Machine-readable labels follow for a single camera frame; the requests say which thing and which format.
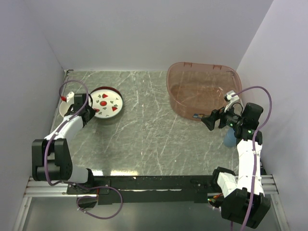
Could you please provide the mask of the white watermelon pattern plate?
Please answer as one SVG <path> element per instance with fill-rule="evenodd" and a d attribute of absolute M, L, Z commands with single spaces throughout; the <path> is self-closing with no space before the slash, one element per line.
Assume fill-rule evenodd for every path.
<path fill-rule="evenodd" d="M 90 96 L 93 99 L 92 108 L 97 111 L 95 117 L 99 119 L 113 118 L 124 107 L 123 98 L 111 90 L 98 90 L 90 94 Z"/>

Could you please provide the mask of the red rimmed cream plate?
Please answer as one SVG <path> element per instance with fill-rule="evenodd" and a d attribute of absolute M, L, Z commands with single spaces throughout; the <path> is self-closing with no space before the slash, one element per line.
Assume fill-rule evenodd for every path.
<path fill-rule="evenodd" d="M 115 89 L 113 87 L 107 87 L 107 86 L 95 88 L 90 94 L 92 94 L 92 93 L 94 93 L 95 91 L 98 91 L 98 90 L 111 90 L 111 91 L 116 92 L 121 98 L 123 98 L 122 94 L 117 89 Z"/>

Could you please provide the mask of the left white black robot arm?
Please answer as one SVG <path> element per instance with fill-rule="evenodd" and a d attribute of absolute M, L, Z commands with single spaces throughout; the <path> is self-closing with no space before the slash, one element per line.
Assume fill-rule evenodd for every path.
<path fill-rule="evenodd" d="M 87 93 L 76 94 L 61 124 L 44 139 L 32 142 L 32 177 L 46 181 L 51 186 L 58 183 L 74 183 L 84 193 L 95 189 L 92 170 L 72 163 L 68 144 L 94 117 Z"/>

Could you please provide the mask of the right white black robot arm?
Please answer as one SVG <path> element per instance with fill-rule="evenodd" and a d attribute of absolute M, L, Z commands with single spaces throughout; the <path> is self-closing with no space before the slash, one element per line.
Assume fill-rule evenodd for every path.
<path fill-rule="evenodd" d="M 262 113 L 261 106 L 247 103 L 241 115 L 231 107 L 228 110 L 215 109 L 211 115 L 201 118 L 210 131 L 216 121 L 219 121 L 219 128 L 230 127 L 234 131 L 239 156 L 238 174 L 222 167 L 213 171 L 211 188 L 222 192 L 208 202 L 220 210 L 222 218 L 252 229 L 258 227 L 271 205 L 269 198 L 265 197 L 260 173 L 263 140 L 257 127 Z"/>

